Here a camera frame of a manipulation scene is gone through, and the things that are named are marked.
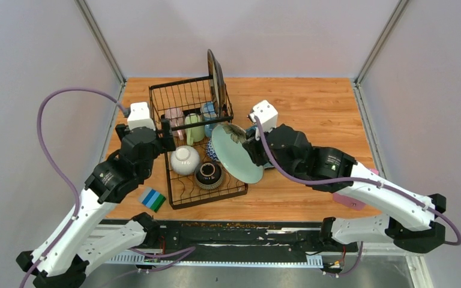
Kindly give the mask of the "blue butterfly mug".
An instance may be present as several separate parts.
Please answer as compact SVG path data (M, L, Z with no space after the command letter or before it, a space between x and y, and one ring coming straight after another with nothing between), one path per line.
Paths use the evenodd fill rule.
M211 101L208 101L202 105L201 112L202 112L203 120L205 122L212 121L218 118L213 102ZM212 131L216 127L216 125L217 123L211 123L211 124L206 123L204 125L204 131L205 131L205 135L207 138L211 138Z

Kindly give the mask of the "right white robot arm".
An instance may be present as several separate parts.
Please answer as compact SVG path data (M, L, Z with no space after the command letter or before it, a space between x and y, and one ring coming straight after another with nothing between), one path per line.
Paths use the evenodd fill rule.
M304 133L285 124L265 133L267 146L258 135L259 130L249 130L241 140L255 165L271 163L293 182L381 211L366 218L324 218L318 235L322 248L331 251L341 244L375 242L425 254L446 243L445 226L436 222L446 209L444 196L409 192L337 148L313 146Z

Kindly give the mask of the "white ribbed bowl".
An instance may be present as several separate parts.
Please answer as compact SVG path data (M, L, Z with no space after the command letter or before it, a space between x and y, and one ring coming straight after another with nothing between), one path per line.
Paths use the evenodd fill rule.
M193 174L200 163L200 155L192 146L177 147L170 155L172 170L182 176Z

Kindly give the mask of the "black rimmed white plate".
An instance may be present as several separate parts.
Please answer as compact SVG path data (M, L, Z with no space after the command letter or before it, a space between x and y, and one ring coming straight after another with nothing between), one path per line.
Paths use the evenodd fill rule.
M223 72L220 63L211 49L207 50L207 61L215 112L218 116L221 116L223 114L223 106L226 104L226 87Z

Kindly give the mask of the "white black bowl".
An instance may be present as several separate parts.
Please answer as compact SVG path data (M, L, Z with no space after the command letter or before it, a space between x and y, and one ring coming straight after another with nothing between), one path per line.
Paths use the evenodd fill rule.
M206 154L212 161L216 161L216 162L220 161L218 159L218 156L216 155L216 152L214 150L211 140L209 140L208 143L206 144Z

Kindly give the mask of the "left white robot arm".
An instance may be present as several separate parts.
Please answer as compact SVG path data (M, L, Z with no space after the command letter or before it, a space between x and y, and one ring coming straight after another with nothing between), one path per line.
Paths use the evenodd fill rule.
M115 128L121 147L97 164L76 203L51 236L37 249L21 252L16 262L35 287L80 287L87 276L108 259L129 248L155 247L160 225L142 212L118 231L85 244L100 221L152 174L154 160L174 151L170 122L155 127Z

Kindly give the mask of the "light blue scalloped plate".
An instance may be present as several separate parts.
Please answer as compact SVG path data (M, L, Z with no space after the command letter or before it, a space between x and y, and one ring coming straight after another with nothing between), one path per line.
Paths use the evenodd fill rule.
M212 131L212 147L233 177L246 184L256 184L263 178L264 168L255 165L244 149L246 136L246 131L235 124L218 124Z

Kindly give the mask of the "light green mug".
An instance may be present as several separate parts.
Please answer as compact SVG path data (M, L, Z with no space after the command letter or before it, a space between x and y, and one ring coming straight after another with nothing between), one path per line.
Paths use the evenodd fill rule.
M191 113L185 117L184 124L196 124L194 127L186 128L185 135L187 137L186 142L189 146L193 146L196 142L200 142L205 137L203 119L196 113Z

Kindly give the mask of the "dark brown speckled bowl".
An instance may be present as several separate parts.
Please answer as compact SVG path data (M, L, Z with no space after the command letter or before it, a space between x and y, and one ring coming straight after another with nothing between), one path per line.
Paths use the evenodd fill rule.
M204 190L214 190L221 186L224 173L215 161L200 163L194 171L194 180L197 186Z

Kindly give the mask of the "pink ceramic mug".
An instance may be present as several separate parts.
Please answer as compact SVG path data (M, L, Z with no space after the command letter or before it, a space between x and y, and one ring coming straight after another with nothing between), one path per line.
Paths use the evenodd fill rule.
M178 107L169 108L165 111L165 118L169 120L170 126L172 128L172 134L179 138L179 140L184 140L184 130L174 130L175 127L180 127L184 124L184 113Z

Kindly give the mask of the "dark teal scalloped plate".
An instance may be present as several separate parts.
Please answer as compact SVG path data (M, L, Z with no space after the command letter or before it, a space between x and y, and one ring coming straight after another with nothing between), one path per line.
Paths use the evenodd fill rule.
M247 133L248 137L255 137L255 132L256 132L256 126L255 125L252 125L252 126L250 126L249 128L246 129L246 133ZM267 162L267 163L264 164L264 169L265 170L271 170L271 169L275 169L275 167L270 162Z

